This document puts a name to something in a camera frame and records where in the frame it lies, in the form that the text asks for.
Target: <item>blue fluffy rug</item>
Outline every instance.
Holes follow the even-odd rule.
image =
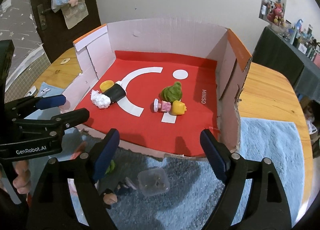
[[[98,141],[83,135],[91,145]],[[240,154],[250,160],[261,161],[269,157],[275,164],[288,198],[292,222],[295,221],[303,194],[304,160],[298,131],[294,123],[264,119],[241,119]],[[145,198],[139,191],[121,196],[108,210],[119,230],[134,229],[201,229],[223,191],[208,162],[153,158],[118,149],[114,157],[116,170],[100,182],[100,192],[114,189],[126,176],[137,179],[140,171],[162,167],[166,171],[170,191]],[[233,224],[243,216],[248,200],[251,180],[247,180]],[[85,218],[78,207],[79,218]]]

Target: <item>person's hand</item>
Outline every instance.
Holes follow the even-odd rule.
[[[19,194],[29,193],[31,188],[29,162],[17,161],[15,165],[15,171],[18,176],[14,179],[12,183],[13,186],[17,189]]]

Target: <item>green plush toy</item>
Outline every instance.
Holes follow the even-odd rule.
[[[105,175],[113,172],[113,170],[115,169],[115,166],[116,166],[116,164],[115,164],[114,160],[111,160],[110,165],[107,168],[107,171],[105,172]]]
[[[181,83],[177,81],[173,86],[165,87],[161,91],[161,98],[163,101],[170,102],[171,104],[175,100],[179,101],[182,98]]]

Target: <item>door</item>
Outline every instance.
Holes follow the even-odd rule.
[[[62,11],[54,13],[51,0],[30,0],[37,31],[43,42],[43,48],[50,60],[54,62],[62,53],[73,47],[72,42],[83,34],[101,25],[96,0],[85,0],[89,15],[77,25],[68,29]],[[42,31],[37,6],[42,4],[47,28]]]

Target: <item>red paper sheet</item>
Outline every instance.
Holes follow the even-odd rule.
[[[216,61],[173,53],[116,52],[116,61],[93,87],[100,90],[105,80],[122,80],[130,72],[146,67],[163,67],[161,73],[147,73],[134,78],[127,86],[127,98],[144,108],[140,117],[122,110],[118,104],[99,109],[90,100],[91,92],[78,104],[77,109],[87,108],[90,119],[85,125],[107,133],[111,128],[120,132],[120,138],[166,153],[185,156],[205,156],[199,137],[209,128],[215,137],[217,130]],[[184,69],[188,77],[177,80],[173,72]],[[163,113],[153,112],[153,102],[163,88],[182,84],[182,99],[187,111],[177,116],[174,124],[161,122]]]

